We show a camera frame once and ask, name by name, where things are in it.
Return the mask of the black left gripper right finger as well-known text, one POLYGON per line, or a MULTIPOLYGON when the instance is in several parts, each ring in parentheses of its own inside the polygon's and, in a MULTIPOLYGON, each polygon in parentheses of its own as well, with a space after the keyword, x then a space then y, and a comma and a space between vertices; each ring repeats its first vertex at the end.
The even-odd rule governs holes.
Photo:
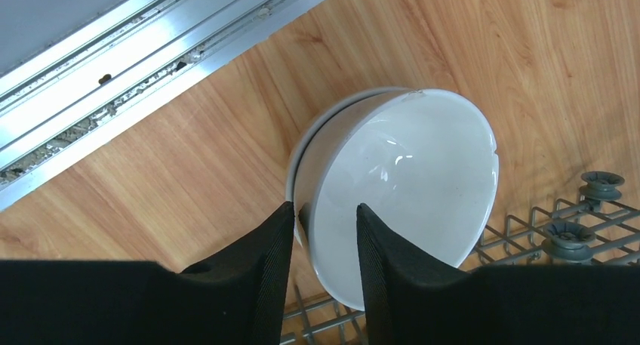
POLYGON ((637 344, 635 266, 483 266, 470 273, 356 209, 371 344, 637 344))

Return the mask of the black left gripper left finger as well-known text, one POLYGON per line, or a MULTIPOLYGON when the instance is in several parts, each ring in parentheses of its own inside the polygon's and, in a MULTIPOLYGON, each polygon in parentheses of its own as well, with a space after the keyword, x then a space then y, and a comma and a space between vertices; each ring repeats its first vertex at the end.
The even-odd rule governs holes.
POLYGON ((3 260, 3 344, 277 344, 294 206, 176 273, 154 261, 3 260))

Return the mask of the beige bowl with flower sprig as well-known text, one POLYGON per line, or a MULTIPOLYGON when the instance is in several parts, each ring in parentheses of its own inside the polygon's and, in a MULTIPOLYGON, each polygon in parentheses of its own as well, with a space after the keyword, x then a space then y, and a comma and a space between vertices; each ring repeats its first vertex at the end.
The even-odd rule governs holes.
POLYGON ((494 132, 470 100, 435 88, 374 88, 322 113, 291 154, 285 198, 322 287, 365 307, 356 208, 458 267, 484 231, 497 194, 494 132))

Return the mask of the plain beige bowl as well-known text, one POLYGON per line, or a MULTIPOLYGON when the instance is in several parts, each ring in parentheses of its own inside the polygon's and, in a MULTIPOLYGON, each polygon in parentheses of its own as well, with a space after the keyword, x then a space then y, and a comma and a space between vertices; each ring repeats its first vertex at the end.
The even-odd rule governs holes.
POLYGON ((301 134, 299 135, 299 137, 295 142, 296 145, 291 150, 291 154, 288 160, 287 175, 285 180, 285 191, 284 191, 285 200, 288 202, 294 201, 295 177, 296 177, 297 169, 299 167, 302 156, 308 144, 310 143, 310 141, 313 139, 315 134, 326 122, 328 122, 331 118, 333 118, 336 114, 338 114, 343 109, 359 101, 366 100, 370 97, 377 96, 380 94, 387 94, 390 92, 397 92, 397 91, 406 91, 407 89, 408 88, 396 87, 396 86, 370 88, 370 89, 349 95, 343 98, 338 103, 335 103, 330 108, 326 109, 324 112, 320 112, 318 115, 316 115, 314 119, 301 132, 301 134))

